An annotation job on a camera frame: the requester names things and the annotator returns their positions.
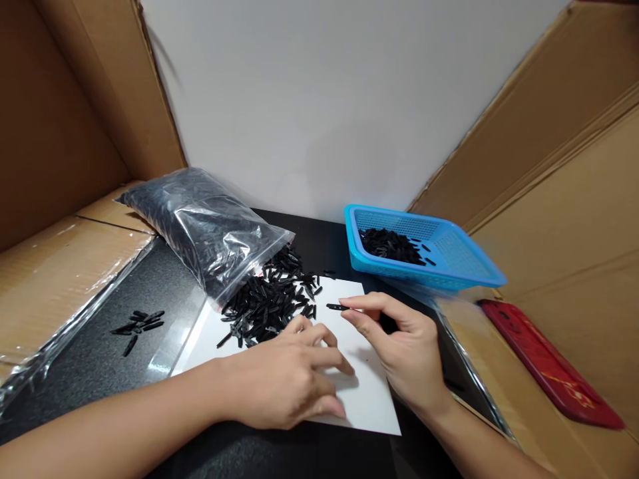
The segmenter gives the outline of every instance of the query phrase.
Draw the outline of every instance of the white wall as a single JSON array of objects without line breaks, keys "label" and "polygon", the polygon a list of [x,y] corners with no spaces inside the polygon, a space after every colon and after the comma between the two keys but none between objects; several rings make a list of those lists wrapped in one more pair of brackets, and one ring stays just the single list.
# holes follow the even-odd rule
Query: white wall
[{"label": "white wall", "polygon": [[343,222],[404,210],[565,3],[143,6],[189,164],[250,206]]}]

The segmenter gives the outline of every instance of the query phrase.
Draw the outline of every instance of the person's left hand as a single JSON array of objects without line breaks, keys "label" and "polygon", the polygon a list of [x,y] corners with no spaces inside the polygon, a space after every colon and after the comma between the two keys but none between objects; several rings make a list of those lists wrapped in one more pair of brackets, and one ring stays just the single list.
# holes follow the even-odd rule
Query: person's left hand
[{"label": "person's left hand", "polygon": [[[322,340],[328,347],[318,347]],[[257,429],[291,429],[320,414],[346,417],[335,385],[318,370],[355,371],[337,349],[335,335],[304,316],[293,318],[275,339],[211,363],[220,373],[214,381],[227,404],[224,419]]]}]

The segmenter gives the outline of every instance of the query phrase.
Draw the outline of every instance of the clear plastic bag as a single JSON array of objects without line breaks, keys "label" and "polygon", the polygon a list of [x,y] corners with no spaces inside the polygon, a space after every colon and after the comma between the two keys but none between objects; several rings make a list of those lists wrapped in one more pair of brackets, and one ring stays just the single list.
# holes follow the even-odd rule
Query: clear plastic bag
[{"label": "clear plastic bag", "polygon": [[115,201],[164,237],[218,308],[295,237],[266,223],[200,168],[134,186]]}]

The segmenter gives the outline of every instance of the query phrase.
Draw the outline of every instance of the white paper sheet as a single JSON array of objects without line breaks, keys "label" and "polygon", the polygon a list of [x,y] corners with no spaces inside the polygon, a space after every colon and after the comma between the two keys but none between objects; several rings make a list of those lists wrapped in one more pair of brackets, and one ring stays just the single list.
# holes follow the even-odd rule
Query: white paper sheet
[{"label": "white paper sheet", "polygon": [[[355,368],[355,377],[344,375],[337,369],[325,372],[337,387],[337,397],[344,404],[347,421],[333,416],[320,416],[313,420],[401,436],[391,393],[377,353],[368,341],[340,316],[340,311],[326,307],[327,303],[337,303],[340,297],[364,294],[361,284],[323,277],[321,286],[322,292],[316,297],[318,319],[313,323],[324,323],[333,331],[339,350]],[[241,351],[233,337],[221,348],[216,348],[229,330],[229,323],[221,322],[221,317],[208,302],[204,305],[171,373],[172,376],[210,359],[230,356]]]}]

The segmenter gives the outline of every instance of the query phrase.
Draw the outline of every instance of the finger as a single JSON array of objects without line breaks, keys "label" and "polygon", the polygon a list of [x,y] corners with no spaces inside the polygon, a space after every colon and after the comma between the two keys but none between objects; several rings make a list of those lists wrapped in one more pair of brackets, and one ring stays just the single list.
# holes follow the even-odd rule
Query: finger
[{"label": "finger", "polygon": [[371,318],[373,321],[379,321],[379,316],[381,315],[381,311],[378,309],[364,309],[364,314]]},{"label": "finger", "polygon": [[335,383],[326,376],[313,372],[313,397],[335,396]]},{"label": "finger", "polygon": [[378,322],[373,321],[370,316],[357,311],[356,309],[347,309],[341,312],[341,316],[355,326],[355,329],[364,336],[371,346],[379,353],[385,344],[390,340]]},{"label": "finger", "polygon": [[291,320],[290,323],[288,323],[288,325],[280,333],[280,336],[297,334],[300,331],[311,329],[312,327],[313,323],[311,323],[310,319],[302,315],[297,315]]},{"label": "finger", "polygon": [[393,318],[402,331],[412,332],[423,324],[426,316],[384,293],[369,293],[340,299],[343,306],[353,309],[376,310]]},{"label": "finger", "polygon": [[335,367],[349,376],[355,374],[355,369],[353,369],[351,363],[337,348],[309,348],[307,354],[312,367],[325,369]]},{"label": "finger", "polygon": [[337,347],[337,338],[326,325],[320,323],[310,329],[305,329],[300,333],[300,340],[309,346],[317,346],[321,340],[324,340],[330,347]]},{"label": "finger", "polygon": [[330,414],[340,419],[346,419],[346,410],[344,409],[344,405],[335,396],[327,395],[312,402],[311,405],[305,409],[303,413],[301,413],[300,421],[324,414]]}]

